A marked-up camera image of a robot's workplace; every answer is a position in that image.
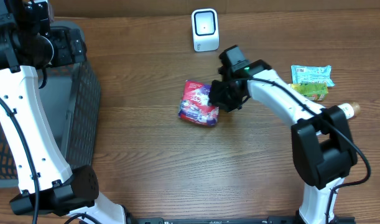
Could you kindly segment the red purple snack bag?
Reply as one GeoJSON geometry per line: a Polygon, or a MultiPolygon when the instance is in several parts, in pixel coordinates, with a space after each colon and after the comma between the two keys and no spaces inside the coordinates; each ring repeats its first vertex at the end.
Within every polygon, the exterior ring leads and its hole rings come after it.
{"type": "Polygon", "coordinates": [[[211,85],[187,80],[180,102],[179,118],[204,126],[218,122],[219,107],[209,104],[211,85]]]}

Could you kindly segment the teal snack packet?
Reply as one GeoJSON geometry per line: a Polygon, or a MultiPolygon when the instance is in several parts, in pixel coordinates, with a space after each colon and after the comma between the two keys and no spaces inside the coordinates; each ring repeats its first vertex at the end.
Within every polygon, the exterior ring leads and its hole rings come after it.
{"type": "Polygon", "coordinates": [[[292,65],[292,82],[299,83],[325,83],[327,87],[334,87],[331,79],[331,65],[325,67],[311,67],[304,65],[292,65]]]}

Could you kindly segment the green tea drink carton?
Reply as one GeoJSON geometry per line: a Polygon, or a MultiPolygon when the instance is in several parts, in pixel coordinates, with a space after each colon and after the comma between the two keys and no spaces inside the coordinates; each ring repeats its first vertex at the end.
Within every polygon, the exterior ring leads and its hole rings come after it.
{"type": "Polygon", "coordinates": [[[326,83],[291,83],[289,86],[312,101],[323,101],[328,95],[326,83]]]}

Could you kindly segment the white conditioner tube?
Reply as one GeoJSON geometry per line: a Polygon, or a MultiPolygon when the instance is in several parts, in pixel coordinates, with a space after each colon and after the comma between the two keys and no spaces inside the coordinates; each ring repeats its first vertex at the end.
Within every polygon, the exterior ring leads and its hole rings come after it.
{"type": "Polygon", "coordinates": [[[351,119],[359,115],[361,112],[360,105],[356,102],[343,103],[341,105],[338,105],[338,107],[344,112],[346,119],[351,119]]]}

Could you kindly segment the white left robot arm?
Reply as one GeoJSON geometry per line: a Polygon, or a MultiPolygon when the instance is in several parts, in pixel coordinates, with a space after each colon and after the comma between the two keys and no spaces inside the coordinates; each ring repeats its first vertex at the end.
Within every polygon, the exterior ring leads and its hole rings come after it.
{"type": "Polygon", "coordinates": [[[87,60],[78,29],[51,25],[47,1],[0,1],[0,124],[16,164],[16,215],[67,216],[84,223],[130,223],[126,209],[99,190],[93,168],[72,169],[52,134],[39,70],[87,60]]]}

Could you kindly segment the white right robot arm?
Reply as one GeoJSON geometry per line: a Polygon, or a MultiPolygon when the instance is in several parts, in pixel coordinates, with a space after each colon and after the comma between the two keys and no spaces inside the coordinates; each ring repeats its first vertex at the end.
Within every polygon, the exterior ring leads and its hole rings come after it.
{"type": "Polygon", "coordinates": [[[337,187],[357,163],[348,125],[348,104],[325,108],[286,84],[263,60],[224,62],[214,80],[210,103],[230,112],[252,98],[290,127],[292,157],[305,183],[299,208],[302,223],[330,223],[337,187]]]}

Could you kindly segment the white barcode scanner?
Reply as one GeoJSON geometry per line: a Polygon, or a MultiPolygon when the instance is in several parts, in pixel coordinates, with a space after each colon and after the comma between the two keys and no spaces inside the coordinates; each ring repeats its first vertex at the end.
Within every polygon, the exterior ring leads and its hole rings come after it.
{"type": "Polygon", "coordinates": [[[218,15],[212,8],[192,12],[193,48],[196,52],[217,50],[220,45],[218,15]]]}

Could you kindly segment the grey plastic mesh basket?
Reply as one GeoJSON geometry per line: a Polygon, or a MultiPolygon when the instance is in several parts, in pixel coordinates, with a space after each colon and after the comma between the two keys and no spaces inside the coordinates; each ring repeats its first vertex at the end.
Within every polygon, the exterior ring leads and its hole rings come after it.
{"type": "MultiPolygon", "coordinates": [[[[51,28],[57,26],[80,29],[67,21],[51,28]]],[[[40,99],[57,146],[72,169],[89,165],[95,145],[100,83],[87,61],[47,68],[45,74],[48,84],[40,91],[40,99]]],[[[8,116],[0,104],[0,119],[8,116]]],[[[17,185],[16,165],[0,123],[0,188],[17,185]]]]}

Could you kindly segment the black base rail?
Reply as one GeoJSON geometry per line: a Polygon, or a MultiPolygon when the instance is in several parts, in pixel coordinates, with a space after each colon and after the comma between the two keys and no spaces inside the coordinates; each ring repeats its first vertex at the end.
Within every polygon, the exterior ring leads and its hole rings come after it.
{"type": "Polygon", "coordinates": [[[138,224],[301,224],[304,223],[299,215],[270,216],[268,218],[234,218],[234,219],[163,219],[138,218],[138,224]]]}

